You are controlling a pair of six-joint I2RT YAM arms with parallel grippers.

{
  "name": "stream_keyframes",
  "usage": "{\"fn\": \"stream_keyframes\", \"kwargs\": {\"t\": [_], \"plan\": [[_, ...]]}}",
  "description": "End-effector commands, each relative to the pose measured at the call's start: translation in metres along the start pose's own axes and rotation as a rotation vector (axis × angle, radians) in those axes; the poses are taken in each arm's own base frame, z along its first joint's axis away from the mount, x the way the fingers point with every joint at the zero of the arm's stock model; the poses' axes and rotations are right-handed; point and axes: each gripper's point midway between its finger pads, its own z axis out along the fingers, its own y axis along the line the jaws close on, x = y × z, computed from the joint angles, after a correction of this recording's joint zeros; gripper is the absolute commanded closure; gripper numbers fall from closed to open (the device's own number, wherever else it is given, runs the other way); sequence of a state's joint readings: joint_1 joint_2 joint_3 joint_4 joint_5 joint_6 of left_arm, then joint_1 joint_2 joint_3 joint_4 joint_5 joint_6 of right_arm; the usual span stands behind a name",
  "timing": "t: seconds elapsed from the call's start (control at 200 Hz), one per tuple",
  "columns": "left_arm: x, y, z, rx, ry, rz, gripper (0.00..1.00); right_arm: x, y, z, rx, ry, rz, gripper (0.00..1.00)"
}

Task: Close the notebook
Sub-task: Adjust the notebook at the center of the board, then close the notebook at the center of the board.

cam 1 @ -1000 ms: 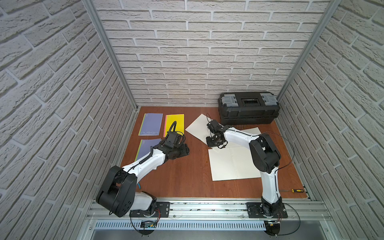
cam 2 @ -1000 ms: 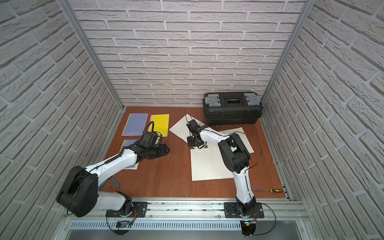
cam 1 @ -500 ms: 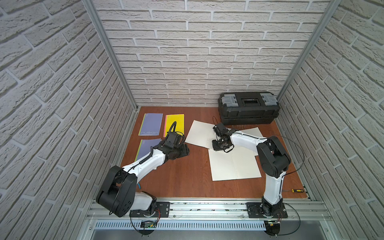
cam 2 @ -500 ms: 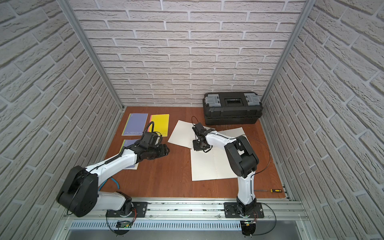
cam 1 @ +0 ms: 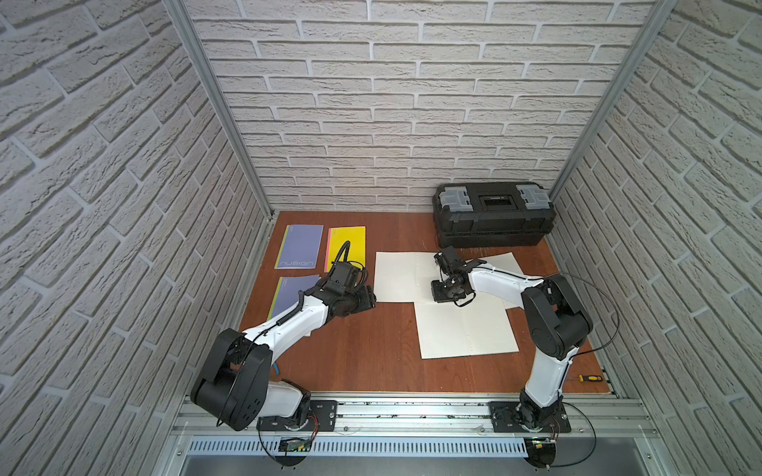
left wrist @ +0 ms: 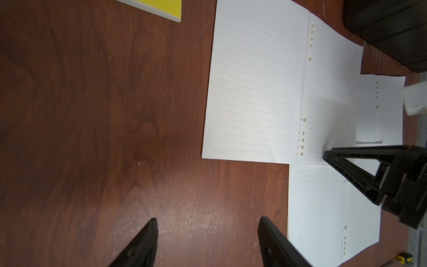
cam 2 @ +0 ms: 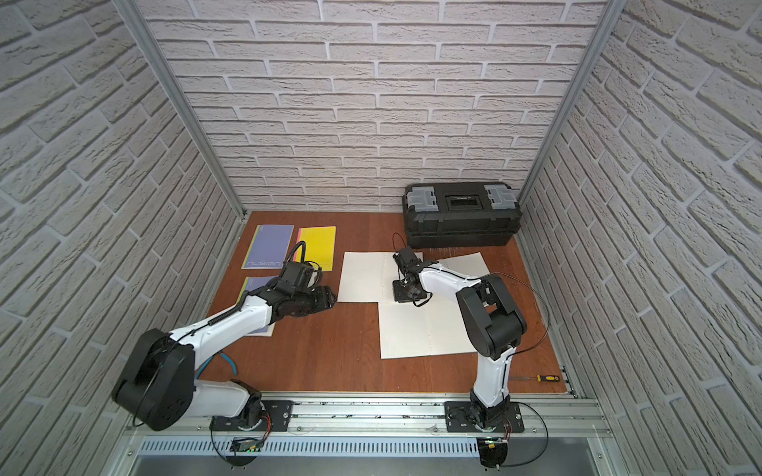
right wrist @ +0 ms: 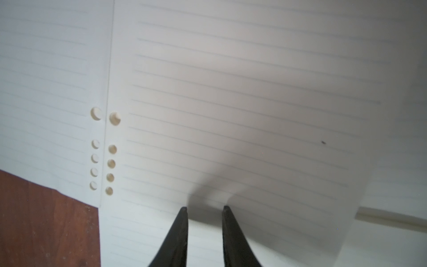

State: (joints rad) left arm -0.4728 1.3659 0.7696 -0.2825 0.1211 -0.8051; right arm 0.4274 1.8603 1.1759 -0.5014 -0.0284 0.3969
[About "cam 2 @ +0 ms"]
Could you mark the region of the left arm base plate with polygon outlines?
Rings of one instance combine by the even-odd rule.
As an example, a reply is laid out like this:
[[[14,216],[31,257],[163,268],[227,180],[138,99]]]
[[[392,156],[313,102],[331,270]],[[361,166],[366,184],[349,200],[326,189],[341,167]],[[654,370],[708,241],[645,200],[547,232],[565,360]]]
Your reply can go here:
[[[263,410],[260,412],[261,420],[254,426],[241,418],[224,418],[215,416],[212,420],[212,429],[215,432],[264,432],[268,428],[267,418],[270,418],[272,432],[287,432],[294,410],[294,401],[290,400],[264,400]]]

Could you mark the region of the notebook angled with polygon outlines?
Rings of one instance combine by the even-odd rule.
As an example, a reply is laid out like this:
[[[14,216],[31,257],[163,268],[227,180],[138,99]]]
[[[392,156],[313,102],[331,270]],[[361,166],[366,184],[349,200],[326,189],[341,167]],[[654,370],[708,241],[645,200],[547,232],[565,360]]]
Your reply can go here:
[[[394,303],[398,266],[390,252],[345,252],[339,283],[340,303]]]

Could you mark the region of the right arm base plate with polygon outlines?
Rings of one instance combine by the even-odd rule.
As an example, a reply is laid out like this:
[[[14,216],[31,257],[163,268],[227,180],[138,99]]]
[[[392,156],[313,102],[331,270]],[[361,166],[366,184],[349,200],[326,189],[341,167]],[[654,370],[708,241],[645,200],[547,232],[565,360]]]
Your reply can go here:
[[[474,410],[471,402],[450,401],[444,403],[446,430],[457,432],[480,432],[481,434],[521,434],[525,424],[517,402],[501,404],[486,412]]]

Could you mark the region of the yellow cover notebook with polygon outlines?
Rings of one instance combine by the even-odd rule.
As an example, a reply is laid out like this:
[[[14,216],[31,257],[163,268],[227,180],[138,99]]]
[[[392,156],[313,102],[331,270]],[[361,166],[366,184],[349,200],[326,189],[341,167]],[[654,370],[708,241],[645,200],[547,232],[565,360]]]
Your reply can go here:
[[[335,226],[303,227],[298,233],[298,240],[306,243],[305,259],[317,263],[324,272],[333,271],[335,237]]]

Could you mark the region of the purple cover notebook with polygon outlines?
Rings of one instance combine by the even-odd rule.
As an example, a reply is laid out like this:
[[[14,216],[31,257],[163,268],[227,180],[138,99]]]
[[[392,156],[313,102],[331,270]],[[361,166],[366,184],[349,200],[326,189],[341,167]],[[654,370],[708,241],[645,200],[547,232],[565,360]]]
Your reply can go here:
[[[280,269],[289,251],[293,230],[293,225],[258,225],[242,268],[245,270]]]

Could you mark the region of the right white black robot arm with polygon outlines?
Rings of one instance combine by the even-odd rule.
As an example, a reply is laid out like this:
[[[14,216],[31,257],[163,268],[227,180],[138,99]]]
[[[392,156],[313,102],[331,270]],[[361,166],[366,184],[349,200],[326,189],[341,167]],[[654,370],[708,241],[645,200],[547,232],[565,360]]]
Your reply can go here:
[[[479,354],[470,391],[470,420],[491,430],[506,419],[511,403],[508,380],[513,357],[528,330],[515,299],[495,274],[468,277],[437,261],[420,259],[410,247],[393,254],[399,278],[395,301],[422,307],[433,297],[458,305],[470,343]]]

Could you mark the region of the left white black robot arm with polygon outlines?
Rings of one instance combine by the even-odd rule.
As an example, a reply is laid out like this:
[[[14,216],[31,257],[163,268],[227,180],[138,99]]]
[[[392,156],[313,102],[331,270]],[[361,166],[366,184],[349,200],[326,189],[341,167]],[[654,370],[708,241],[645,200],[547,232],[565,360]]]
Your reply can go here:
[[[151,430],[166,430],[193,416],[228,418],[242,430],[256,428],[264,418],[258,390],[240,380],[205,381],[196,372],[253,331],[335,305],[337,297],[321,284],[323,270],[307,260],[306,251],[306,242],[298,242],[277,277],[216,315],[169,332],[144,332],[113,387],[112,400]]]

